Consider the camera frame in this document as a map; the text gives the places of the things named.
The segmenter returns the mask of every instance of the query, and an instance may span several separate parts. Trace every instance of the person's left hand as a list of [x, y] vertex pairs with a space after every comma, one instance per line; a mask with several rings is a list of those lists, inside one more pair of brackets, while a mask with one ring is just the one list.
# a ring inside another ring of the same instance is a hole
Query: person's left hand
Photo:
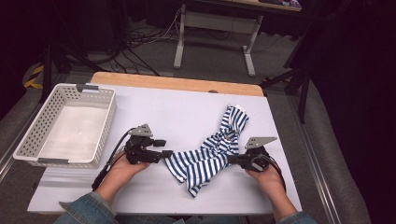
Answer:
[[149, 167], [149, 163], [140, 162], [138, 164], [131, 164], [126, 159], [126, 155], [122, 154], [112, 165], [110, 171], [107, 173], [105, 180], [96, 190], [103, 199], [108, 203], [113, 203], [117, 192], [131, 181], [131, 179]]

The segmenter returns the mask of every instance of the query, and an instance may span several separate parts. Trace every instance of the striped cloth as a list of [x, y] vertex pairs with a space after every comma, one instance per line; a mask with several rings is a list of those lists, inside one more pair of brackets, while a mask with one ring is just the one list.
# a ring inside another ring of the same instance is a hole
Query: striped cloth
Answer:
[[228, 106], [219, 131], [206, 138], [199, 149], [174, 152], [170, 158], [164, 159], [179, 183], [187, 180], [187, 192], [193, 198], [209, 184], [212, 176], [231, 165], [227, 155], [239, 154], [238, 138], [247, 121], [248, 115], [242, 107]]

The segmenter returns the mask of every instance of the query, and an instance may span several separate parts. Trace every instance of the white table surface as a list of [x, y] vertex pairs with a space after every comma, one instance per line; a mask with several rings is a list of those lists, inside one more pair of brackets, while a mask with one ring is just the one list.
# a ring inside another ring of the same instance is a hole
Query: white table surface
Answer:
[[[297, 210], [302, 207], [291, 177], [281, 139], [265, 97], [195, 91], [172, 91], [121, 86], [101, 87], [116, 90], [117, 109], [98, 169], [47, 168], [29, 204], [29, 212], [59, 213], [58, 202], [72, 202], [90, 192], [91, 184], [102, 170], [120, 138], [133, 127], [147, 123], [154, 139], [167, 141], [152, 150], [185, 151], [197, 149], [219, 130], [227, 105], [241, 105], [249, 121], [239, 138], [245, 153], [250, 136], [275, 136], [265, 147], [277, 161], [286, 181], [288, 196]], [[238, 165], [221, 171], [203, 187], [196, 198], [178, 184], [163, 161], [153, 163], [123, 188], [113, 209], [119, 214], [219, 215], [270, 214], [271, 204], [257, 182]]]

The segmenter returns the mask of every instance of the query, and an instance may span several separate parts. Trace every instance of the basket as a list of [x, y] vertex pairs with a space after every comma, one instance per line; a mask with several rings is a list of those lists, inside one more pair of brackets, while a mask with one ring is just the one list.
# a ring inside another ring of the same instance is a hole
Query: basket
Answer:
[[114, 90], [58, 84], [13, 157], [34, 166], [97, 168], [115, 110]]

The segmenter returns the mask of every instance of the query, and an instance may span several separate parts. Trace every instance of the person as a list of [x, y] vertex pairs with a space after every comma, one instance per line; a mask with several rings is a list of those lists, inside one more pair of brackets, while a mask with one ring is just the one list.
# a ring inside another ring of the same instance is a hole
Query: person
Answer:
[[[113, 204], [119, 190], [128, 184], [135, 175], [148, 167], [149, 163], [130, 164], [124, 154], [119, 156], [96, 191], [87, 193], [74, 202], [60, 203], [65, 213], [58, 217], [54, 223], [118, 223], [116, 214], [111, 209], [111, 204]], [[248, 170], [246, 172], [257, 180], [262, 191], [268, 195], [273, 206], [276, 223], [316, 223], [308, 214], [297, 212], [283, 189], [281, 178], [274, 167], [269, 166], [266, 171], [260, 173]], [[148, 219], [142, 218], [139, 220], [141, 220], [141, 223], [166, 223], [165, 220], [173, 219], [163, 219], [162, 222], [159, 220], [149, 222]], [[232, 217], [210, 217], [200, 223], [232, 223], [233, 221], [235, 219], [232, 219]]]

